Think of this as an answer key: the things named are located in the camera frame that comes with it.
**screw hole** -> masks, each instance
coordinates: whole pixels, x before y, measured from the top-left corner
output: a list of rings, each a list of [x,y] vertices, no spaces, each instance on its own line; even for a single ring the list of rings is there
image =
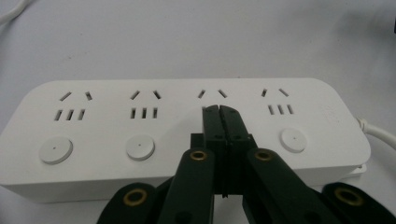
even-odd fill
[[[143,189],[133,189],[123,197],[123,202],[128,206],[138,206],[142,204],[148,197],[148,194]]]
[[[363,198],[352,189],[338,188],[334,193],[338,200],[351,206],[362,206],[364,203]]]
[[[193,151],[190,157],[195,161],[203,161],[206,159],[207,154],[204,151]]]
[[[273,158],[273,156],[266,151],[258,151],[254,154],[254,156],[260,161],[270,161]]]

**power switch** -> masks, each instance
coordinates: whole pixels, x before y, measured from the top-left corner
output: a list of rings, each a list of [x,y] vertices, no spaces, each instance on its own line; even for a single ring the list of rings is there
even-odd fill
[[[53,137],[43,144],[38,153],[46,164],[58,164],[66,160],[73,151],[73,144],[68,138]]]
[[[137,135],[126,143],[126,153],[134,161],[144,161],[154,152],[154,140],[148,135]]]
[[[280,143],[286,150],[293,153],[302,152],[306,148],[305,135],[292,128],[284,129],[280,133]]]

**white background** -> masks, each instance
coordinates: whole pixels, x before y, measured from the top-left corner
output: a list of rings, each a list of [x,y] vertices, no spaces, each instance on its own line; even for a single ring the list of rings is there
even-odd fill
[[[33,0],[0,27],[0,132],[52,80],[315,77],[396,133],[395,17],[394,0]],[[369,141],[368,171],[348,182],[396,215],[396,152]],[[106,203],[31,203],[0,187],[0,223],[94,223]],[[239,197],[217,200],[215,223],[248,223]]]

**power cord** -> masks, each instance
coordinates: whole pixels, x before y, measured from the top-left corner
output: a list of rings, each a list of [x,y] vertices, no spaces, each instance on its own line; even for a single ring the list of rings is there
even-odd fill
[[[29,0],[21,0],[14,8],[12,8],[8,13],[5,15],[0,16],[0,25],[13,20],[14,18],[18,17],[29,4]]]
[[[369,124],[369,122],[367,122],[367,120],[365,119],[356,119],[359,123],[359,125],[361,126],[361,130],[364,133],[370,134],[371,136],[374,136],[380,140],[382,140],[383,142],[385,142],[386,144],[388,144],[390,147],[393,147],[393,149],[396,150],[396,136],[381,129],[378,128],[372,124]]]

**white power strip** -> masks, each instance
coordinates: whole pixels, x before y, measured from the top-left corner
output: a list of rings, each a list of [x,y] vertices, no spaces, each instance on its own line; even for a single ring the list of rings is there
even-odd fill
[[[358,122],[316,79],[56,81],[32,90],[0,136],[0,183],[36,202],[158,185],[203,131],[210,105],[238,110],[257,145],[310,186],[358,175],[370,157]]]

